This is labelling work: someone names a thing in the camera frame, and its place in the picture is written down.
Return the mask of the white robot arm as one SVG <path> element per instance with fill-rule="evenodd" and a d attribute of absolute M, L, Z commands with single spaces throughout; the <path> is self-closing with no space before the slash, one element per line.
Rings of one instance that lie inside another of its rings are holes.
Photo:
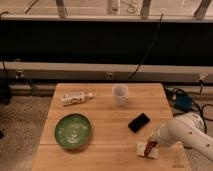
<path fill-rule="evenodd" d="M 196 113 L 186 113 L 161 124 L 152 137 L 158 144 L 170 147 L 177 142 L 192 147 L 213 162 L 213 138 L 203 132 L 204 121 Z"/>

